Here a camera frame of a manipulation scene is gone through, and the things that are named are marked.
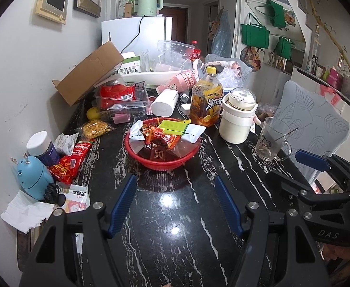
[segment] chair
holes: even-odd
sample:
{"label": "chair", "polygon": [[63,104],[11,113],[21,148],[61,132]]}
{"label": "chair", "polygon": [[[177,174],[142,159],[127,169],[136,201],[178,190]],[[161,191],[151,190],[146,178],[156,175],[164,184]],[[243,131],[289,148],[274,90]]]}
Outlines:
{"label": "chair", "polygon": [[290,159],[310,184],[319,172],[298,163],[296,152],[303,149],[320,156],[331,156],[350,134],[349,123],[340,117],[324,96],[307,91],[293,81],[286,82],[274,117],[286,123],[291,130],[298,128],[288,138],[292,146]]}

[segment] green bag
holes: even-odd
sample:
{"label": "green bag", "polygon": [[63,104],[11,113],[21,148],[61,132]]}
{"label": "green bag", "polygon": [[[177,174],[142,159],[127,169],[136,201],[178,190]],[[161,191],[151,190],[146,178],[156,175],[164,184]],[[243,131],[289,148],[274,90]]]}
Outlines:
{"label": "green bag", "polygon": [[290,60],[290,53],[292,50],[291,42],[283,37],[279,37],[279,41],[275,48],[275,53],[283,58]]}
{"label": "green bag", "polygon": [[267,0],[264,6],[266,6],[269,9],[270,14],[265,14],[263,12],[260,12],[259,10],[257,11],[264,14],[265,16],[269,16],[272,26],[277,28],[285,28],[287,26],[287,23],[285,22],[284,9],[282,5],[277,4],[272,0]]}
{"label": "green bag", "polygon": [[[258,25],[251,23],[251,15]],[[261,49],[269,47],[269,30],[262,26],[252,13],[249,13],[249,24],[241,25],[241,42]]]}

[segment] glass mug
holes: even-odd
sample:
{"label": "glass mug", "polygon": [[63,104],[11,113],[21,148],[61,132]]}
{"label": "glass mug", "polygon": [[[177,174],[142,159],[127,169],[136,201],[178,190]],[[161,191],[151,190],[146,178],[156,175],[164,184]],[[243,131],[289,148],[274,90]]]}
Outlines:
{"label": "glass mug", "polygon": [[[259,140],[256,144],[256,154],[264,161],[272,161],[273,159],[281,162],[286,160],[292,153],[292,147],[287,141],[288,134],[291,129],[283,121],[275,117],[267,117],[262,127]],[[279,158],[281,147],[288,146],[288,154],[284,158]]]}

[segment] red plastic basket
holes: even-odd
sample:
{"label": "red plastic basket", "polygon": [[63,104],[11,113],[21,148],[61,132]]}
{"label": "red plastic basket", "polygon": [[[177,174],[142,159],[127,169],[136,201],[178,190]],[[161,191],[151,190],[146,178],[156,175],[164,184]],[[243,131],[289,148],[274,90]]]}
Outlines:
{"label": "red plastic basket", "polygon": [[[180,120],[172,119],[169,117],[159,117],[159,118],[155,118],[155,119],[145,120],[145,121],[143,121],[143,123],[144,124],[152,124],[152,123],[157,123],[158,120],[159,120],[159,122],[161,122],[163,120],[180,121]],[[130,135],[130,132],[128,132],[126,137],[124,138],[124,145],[126,146],[126,150],[127,150],[128,154],[130,154],[131,157],[136,159],[143,166],[150,168],[150,169],[153,169],[153,170],[157,170],[157,171],[167,171],[167,170],[175,169],[175,168],[182,166],[186,161],[188,161],[191,157],[193,157],[197,153],[197,151],[199,150],[199,147],[200,147],[200,143],[199,143],[199,145],[196,148],[194,148],[194,150],[192,150],[186,156],[184,156],[176,161],[154,162],[154,161],[150,161],[150,160],[147,160],[145,158],[142,158],[132,151],[132,149],[130,147],[130,143],[128,142],[129,135]]]}

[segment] yellow bottle cap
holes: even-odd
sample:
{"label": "yellow bottle cap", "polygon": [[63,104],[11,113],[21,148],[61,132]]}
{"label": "yellow bottle cap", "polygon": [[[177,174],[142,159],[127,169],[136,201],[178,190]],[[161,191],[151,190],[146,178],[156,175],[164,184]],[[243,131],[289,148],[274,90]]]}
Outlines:
{"label": "yellow bottle cap", "polygon": [[215,67],[207,67],[207,73],[208,74],[216,74],[216,68]]}

